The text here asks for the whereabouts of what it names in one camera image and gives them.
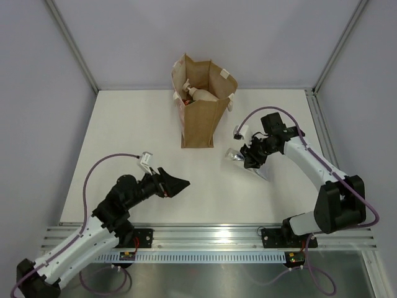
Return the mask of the green dish soap bottle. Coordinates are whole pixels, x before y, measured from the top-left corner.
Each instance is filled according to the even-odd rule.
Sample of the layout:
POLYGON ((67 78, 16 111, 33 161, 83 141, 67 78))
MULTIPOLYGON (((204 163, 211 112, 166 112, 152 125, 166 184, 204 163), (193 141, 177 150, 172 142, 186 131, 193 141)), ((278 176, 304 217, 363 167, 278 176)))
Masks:
POLYGON ((184 103, 185 106, 188 106, 189 104, 194 103, 193 99, 183 99, 182 102, 184 103))

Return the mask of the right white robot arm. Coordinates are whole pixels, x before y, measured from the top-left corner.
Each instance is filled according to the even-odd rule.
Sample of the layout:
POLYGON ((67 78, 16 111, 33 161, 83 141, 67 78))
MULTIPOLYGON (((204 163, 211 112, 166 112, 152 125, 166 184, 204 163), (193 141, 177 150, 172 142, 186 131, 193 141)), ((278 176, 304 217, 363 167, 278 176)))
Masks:
POLYGON ((298 124, 287 127, 278 112, 261 118, 263 133, 252 133, 246 124, 236 126, 233 137, 243 140, 240 149, 245 169, 260 169, 270 155, 280 153, 293 161, 315 186, 318 196, 311 212, 283 220, 279 228, 263 228, 264 247, 298 247, 309 234, 330 234, 356 227, 367 217, 363 180, 348 176, 325 160, 306 141, 298 124))

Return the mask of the beige pump dispenser bottle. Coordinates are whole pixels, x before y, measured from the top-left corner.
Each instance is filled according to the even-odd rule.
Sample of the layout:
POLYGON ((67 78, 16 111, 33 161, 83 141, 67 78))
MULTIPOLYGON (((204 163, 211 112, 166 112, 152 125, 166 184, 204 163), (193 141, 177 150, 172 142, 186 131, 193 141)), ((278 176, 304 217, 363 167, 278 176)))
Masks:
POLYGON ((193 87, 189 79, 182 85, 182 90, 188 93, 194 101, 218 101, 218 98, 209 91, 193 87))

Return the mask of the silver squeeze tube clear cap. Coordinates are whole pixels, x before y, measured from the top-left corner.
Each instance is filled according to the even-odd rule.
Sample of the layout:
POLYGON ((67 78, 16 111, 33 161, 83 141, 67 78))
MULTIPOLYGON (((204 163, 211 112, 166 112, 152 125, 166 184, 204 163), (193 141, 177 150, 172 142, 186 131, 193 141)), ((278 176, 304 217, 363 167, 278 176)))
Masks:
POLYGON ((245 157, 237 150, 233 148, 229 148, 225 153, 225 160, 234 164, 235 166, 245 170, 245 172, 249 172, 255 176, 260 177, 266 181, 270 181, 269 169, 266 165, 261 165, 259 168, 245 168, 244 162, 246 161, 245 157))

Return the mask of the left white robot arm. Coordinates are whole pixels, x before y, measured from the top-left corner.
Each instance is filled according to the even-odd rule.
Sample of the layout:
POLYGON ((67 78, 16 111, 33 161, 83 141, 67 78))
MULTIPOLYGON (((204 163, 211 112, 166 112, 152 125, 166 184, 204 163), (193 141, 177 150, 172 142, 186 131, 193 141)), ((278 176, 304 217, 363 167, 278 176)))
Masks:
POLYGON ((80 228, 47 254, 17 265, 15 287, 24 297, 59 297, 62 288, 98 256, 116 247, 135 244, 130 209, 151 196, 174 197, 190 185, 163 168, 146 173, 141 180, 132 175, 118 178, 105 199, 80 228))

